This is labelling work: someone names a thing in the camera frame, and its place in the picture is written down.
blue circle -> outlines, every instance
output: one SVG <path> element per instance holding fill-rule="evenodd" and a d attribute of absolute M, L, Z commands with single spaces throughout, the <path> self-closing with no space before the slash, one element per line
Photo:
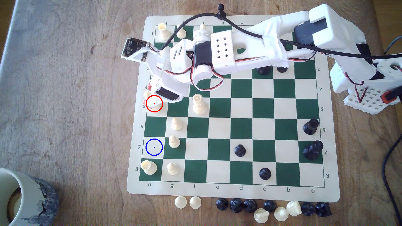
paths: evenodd
<path fill-rule="evenodd" d="M 150 142 L 151 140 L 157 140 L 157 141 L 159 141 L 160 145 L 162 146 L 162 149 L 160 150 L 160 152 L 159 152 L 158 154 L 151 154 L 151 153 L 148 152 L 148 150 L 147 150 L 147 145 L 148 145 L 148 142 Z M 163 144 L 162 144 L 162 142 L 161 142 L 160 140 L 158 140 L 158 139 L 156 139 L 156 138 L 152 138 L 152 139 L 148 140 L 147 143 L 145 144 L 145 151 L 147 151 L 147 153 L 150 154 L 150 155 L 152 155 L 152 156 L 157 156 L 157 155 L 159 155 L 160 153 L 162 153 L 162 150 L 163 150 Z"/>

black pawn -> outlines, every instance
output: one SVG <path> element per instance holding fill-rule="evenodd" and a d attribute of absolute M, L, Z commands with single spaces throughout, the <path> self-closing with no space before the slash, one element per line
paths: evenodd
<path fill-rule="evenodd" d="M 221 17 L 226 18 L 226 13 L 224 12 L 224 5 L 222 3 L 219 3 L 219 5 L 218 5 L 218 13 L 217 14 Z"/>
<path fill-rule="evenodd" d="M 243 210 L 243 202 L 241 199 L 232 199 L 230 201 L 230 210 L 234 213 L 238 213 Z"/>
<path fill-rule="evenodd" d="M 303 126 L 303 131 L 308 135 L 313 135 L 317 131 L 318 120 L 310 119 L 310 121 L 306 122 Z"/>
<path fill-rule="evenodd" d="M 244 201 L 244 210 L 249 213 L 254 213 L 257 210 L 257 203 L 252 199 Z"/>
<path fill-rule="evenodd" d="M 267 200 L 264 202 L 264 209 L 270 213 L 274 212 L 276 209 L 276 203 L 273 200 Z"/>
<path fill-rule="evenodd" d="M 316 140 L 312 144 L 304 147 L 303 155 L 308 160 L 315 160 L 316 158 L 318 158 L 320 152 L 322 152 L 323 147 L 324 144 L 321 141 Z"/>
<path fill-rule="evenodd" d="M 304 215 L 309 217 L 316 212 L 316 206 L 314 204 L 312 204 L 311 202 L 304 202 L 301 205 L 301 211 Z"/>
<path fill-rule="evenodd" d="M 287 71 L 287 68 L 284 68 L 284 67 L 277 67 L 277 70 L 278 70 L 278 72 L 280 72 L 280 73 L 284 73 L 284 72 Z"/>
<path fill-rule="evenodd" d="M 269 178 L 271 178 L 271 170 L 269 170 L 268 168 L 262 168 L 260 170 L 260 177 L 263 180 L 268 180 Z"/>
<path fill-rule="evenodd" d="M 228 200 L 225 198 L 219 198 L 216 200 L 216 207 L 218 210 L 226 210 L 229 206 Z"/>
<path fill-rule="evenodd" d="M 331 209 L 329 208 L 329 203 L 327 203 L 327 202 L 324 202 L 324 203 L 319 202 L 319 203 L 317 203 L 316 204 L 316 214 L 319 217 L 322 217 L 322 218 L 327 217 L 327 216 L 331 216 L 332 213 L 331 213 Z"/>
<path fill-rule="evenodd" d="M 256 68 L 258 74 L 267 75 L 271 71 L 271 66 Z"/>
<path fill-rule="evenodd" d="M 234 153 L 238 156 L 238 157 L 242 157 L 246 154 L 246 149 L 244 148 L 243 145 L 239 144 L 234 148 Z"/>

chessboard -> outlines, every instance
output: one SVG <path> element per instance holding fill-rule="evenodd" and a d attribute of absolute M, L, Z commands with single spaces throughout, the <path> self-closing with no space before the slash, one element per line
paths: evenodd
<path fill-rule="evenodd" d="M 177 25 L 189 17 L 150 16 L 146 19 L 142 40 L 160 49 L 164 42 L 158 39 L 157 25 L 165 23 L 167 29 L 174 32 Z M 246 29 L 270 17 L 246 15 L 228 16 L 228 19 Z M 203 17 L 184 26 L 186 39 L 192 40 L 193 31 L 202 23 L 211 33 L 236 31 L 227 22 Z M 291 40 L 293 35 L 281 38 Z M 169 46 L 179 41 L 174 37 Z M 260 75 L 256 69 L 227 74 L 224 84 L 211 92 L 201 92 L 191 85 L 181 102 L 163 103 L 158 112 L 151 112 L 143 105 L 143 93 L 150 78 L 146 65 L 141 64 L 127 178 L 130 193 L 314 202 L 339 200 L 326 56 L 316 54 L 307 62 L 289 62 L 284 73 L 272 67 L 268 75 Z M 205 79 L 198 87 L 209 88 L 218 82 L 218 78 Z M 208 106 L 203 115 L 193 111 L 192 96 L 197 93 Z M 173 117 L 183 122 L 181 130 L 171 128 Z M 310 119 L 319 121 L 314 135 L 303 131 L 303 125 Z M 171 135 L 180 139 L 178 148 L 169 146 Z M 322 141 L 324 149 L 317 159 L 308 160 L 303 149 L 315 140 Z M 246 149 L 243 157 L 234 153 L 239 144 Z M 141 169 L 143 160 L 155 162 L 156 173 L 146 174 Z M 169 163 L 179 166 L 176 175 L 168 174 Z M 270 179 L 259 177 L 262 168 L 270 169 Z"/>

white pawn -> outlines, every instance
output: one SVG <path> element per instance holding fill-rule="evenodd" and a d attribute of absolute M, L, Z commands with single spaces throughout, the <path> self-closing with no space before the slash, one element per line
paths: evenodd
<path fill-rule="evenodd" d="M 263 208 L 259 208 L 254 212 L 254 219 L 260 224 L 267 222 L 268 216 L 269 212 Z"/>
<path fill-rule="evenodd" d="M 164 23 L 158 24 L 158 30 L 160 40 L 167 41 L 172 36 L 172 33 L 166 29 L 166 24 Z"/>
<path fill-rule="evenodd" d="M 177 148 L 180 145 L 180 139 L 178 139 L 176 136 L 171 135 L 169 137 L 169 146 L 171 148 Z"/>
<path fill-rule="evenodd" d="M 184 30 L 183 28 L 181 28 L 177 33 L 176 33 L 177 37 L 180 39 L 183 39 L 186 37 L 187 32 L 186 30 Z"/>
<path fill-rule="evenodd" d="M 144 160 L 141 162 L 141 169 L 148 175 L 152 175 L 156 172 L 157 166 L 154 162 Z"/>
<path fill-rule="evenodd" d="M 178 165 L 174 163 L 168 164 L 168 173 L 170 175 L 176 175 L 178 173 Z"/>
<path fill-rule="evenodd" d="M 184 196 L 178 196 L 174 200 L 174 204 L 176 205 L 177 208 L 183 209 L 184 207 L 187 206 L 187 199 Z"/>
<path fill-rule="evenodd" d="M 207 106 L 204 103 L 204 99 L 202 98 L 201 94 L 195 94 L 193 96 L 193 111 L 197 115 L 203 115 L 207 111 Z"/>
<path fill-rule="evenodd" d="M 201 207 L 201 199 L 198 196 L 194 196 L 190 199 L 190 206 L 193 209 L 198 209 Z"/>
<path fill-rule="evenodd" d="M 180 130 L 183 127 L 183 122 L 178 118 L 172 118 L 172 129 Z"/>
<path fill-rule="evenodd" d="M 297 216 L 301 214 L 302 212 L 302 207 L 300 206 L 298 201 L 290 201 L 286 205 L 286 210 L 289 212 L 290 215 L 292 216 Z"/>
<path fill-rule="evenodd" d="M 286 221 L 287 217 L 289 216 L 289 213 L 287 212 L 287 210 L 283 207 L 278 207 L 276 208 L 275 212 L 274 212 L 274 217 L 275 219 L 277 219 L 278 221 Z"/>

wooden table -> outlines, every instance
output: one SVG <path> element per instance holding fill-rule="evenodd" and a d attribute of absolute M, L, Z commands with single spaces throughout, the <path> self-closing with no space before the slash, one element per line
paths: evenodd
<path fill-rule="evenodd" d="M 373 54 L 381 53 L 370 0 L 223 1 L 227 14 L 286 14 L 324 2 L 366 34 Z M 0 71 L 0 167 L 55 185 L 54 225 L 256 224 L 245 211 L 218 211 L 215 198 L 201 198 L 199 210 L 179 210 L 175 197 L 126 189 L 138 78 L 138 64 L 120 58 L 126 37 L 141 38 L 151 15 L 216 11 L 212 0 L 17 2 Z M 345 107 L 345 96 L 332 94 L 340 179 L 332 216 L 284 223 L 270 216 L 266 224 L 396 224 L 381 178 L 383 157 L 399 136 L 395 108 L 372 116 Z M 387 167 L 398 203 L 400 151 Z"/>

